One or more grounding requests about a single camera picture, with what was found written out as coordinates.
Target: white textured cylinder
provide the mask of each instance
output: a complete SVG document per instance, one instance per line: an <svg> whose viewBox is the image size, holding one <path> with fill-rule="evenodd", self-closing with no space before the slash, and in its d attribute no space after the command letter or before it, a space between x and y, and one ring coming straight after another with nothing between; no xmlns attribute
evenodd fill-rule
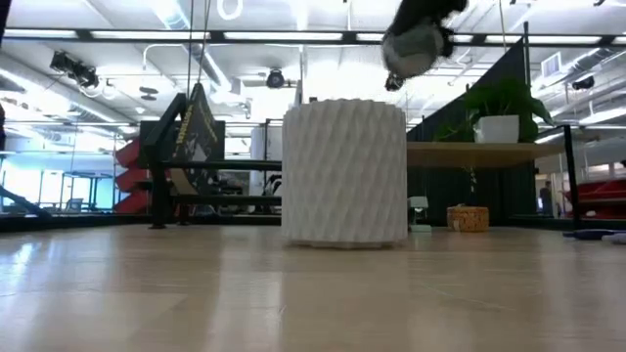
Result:
<svg viewBox="0 0 626 352"><path fill-rule="evenodd" d="M402 110L373 101L314 102L283 125L283 234L360 246L407 238Z"/></svg>

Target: wooden floor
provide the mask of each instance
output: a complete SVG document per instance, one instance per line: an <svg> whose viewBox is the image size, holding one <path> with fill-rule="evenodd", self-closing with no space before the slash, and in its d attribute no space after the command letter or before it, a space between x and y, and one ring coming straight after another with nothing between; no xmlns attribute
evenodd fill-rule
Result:
<svg viewBox="0 0 626 352"><path fill-rule="evenodd" d="M626 247L558 233L284 247L278 228L0 238L0 350L626 351Z"/></svg>

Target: wooden table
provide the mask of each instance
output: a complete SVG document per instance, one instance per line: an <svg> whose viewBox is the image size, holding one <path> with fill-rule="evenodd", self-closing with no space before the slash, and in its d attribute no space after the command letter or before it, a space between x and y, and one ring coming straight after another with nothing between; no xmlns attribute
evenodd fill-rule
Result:
<svg viewBox="0 0 626 352"><path fill-rule="evenodd" d="M564 146L532 143L407 143L407 165L422 167L509 167L564 153Z"/></svg>

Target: fluorescent light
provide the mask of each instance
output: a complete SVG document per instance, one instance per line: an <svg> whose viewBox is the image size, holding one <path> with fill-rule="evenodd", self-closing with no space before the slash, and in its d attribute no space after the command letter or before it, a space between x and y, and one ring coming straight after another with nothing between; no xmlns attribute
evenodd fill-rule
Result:
<svg viewBox="0 0 626 352"><path fill-rule="evenodd" d="M78 34L74 30L64 29L7 29L4 36L5 38L77 38Z"/></svg>
<svg viewBox="0 0 626 352"><path fill-rule="evenodd" d="M341 33L325 32L226 32L231 40L341 40Z"/></svg>
<svg viewBox="0 0 626 352"><path fill-rule="evenodd" d="M62 122L56 121L5 121L5 125L26 125L26 126L61 126L64 125Z"/></svg>
<svg viewBox="0 0 626 352"><path fill-rule="evenodd" d="M504 40L508 44L514 44L519 40L519 38L521 38L519 35L505 35ZM502 44L502 40L502 35L487 35L485 42Z"/></svg>
<svg viewBox="0 0 626 352"><path fill-rule="evenodd" d="M578 121L581 125L604 122L610 119L614 119L616 117L620 117L626 114L626 108L619 108L613 110L606 110L592 114L589 117L585 117Z"/></svg>
<svg viewBox="0 0 626 352"><path fill-rule="evenodd" d="M357 33L356 40L358 41L382 41L384 34L382 33Z"/></svg>
<svg viewBox="0 0 626 352"><path fill-rule="evenodd" d="M563 135L563 133L562 133L562 132L559 132L559 133L554 134L554 135L551 135L551 136L547 136L547 137L544 137L544 138L540 138L540 139L536 140L536 141L535 141L535 143L536 143L536 144L543 144L543 143L547 143L547 142L550 142L550 141L552 141L552 140L555 140L556 138L559 138L559 137L560 137L560 136L562 136L562 135Z"/></svg>
<svg viewBox="0 0 626 352"><path fill-rule="evenodd" d="M189 32L171 30L94 30L91 35L96 39L189 40ZM204 39L204 32L192 32L192 39Z"/></svg>
<svg viewBox="0 0 626 352"><path fill-rule="evenodd" d="M595 129L595 130L626 130L626 126L617 126L617 125L591 125L586 126L586 129Z"/></svg>
<svg viewBox="0 0 626 352"><path fill-rule="evenodd" d="M42 111L41 112L42 115L44 116L63 116L63 117L70 117L70 116L81 116L82 112L80 111Z"/></svg>
<svg viewBox="0 0 626 352"><path fill-rule="evenodd" d="M452 40L457 43L470 43L473 39L473 35L456 34L452 36Z"/></svg>
<svg viewBox="0 0 626 352"><path fill-rule="evenodd" d="M137 127L121 126L119 127L119 130L125 134L133 134L137 132Z"/></svg>
<svg viewBox="0 0 626 352"><path fill-rule="evenodd" d="M599 36L594 35L546 35L546 36L533 36L528 37L530 44L594 44L600 41Z"/></svg>
<svg viewBox="0 0 626 352"><path fill-rule="evenodd" d="M74 122L76 126L130 126L128 122Z"/></svg>

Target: blue object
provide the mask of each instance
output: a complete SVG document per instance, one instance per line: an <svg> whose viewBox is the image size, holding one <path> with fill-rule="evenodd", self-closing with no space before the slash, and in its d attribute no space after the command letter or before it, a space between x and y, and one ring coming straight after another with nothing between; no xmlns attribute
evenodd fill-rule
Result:
<svg viewBox="0 0 626 352"><path fill-rule="evenodd" d="M626 234L626 232L611 230L578 230L563 233L563 236L566 239L577 239L579 241L601 241L604 236L613 236L617 234Z"/></svg>

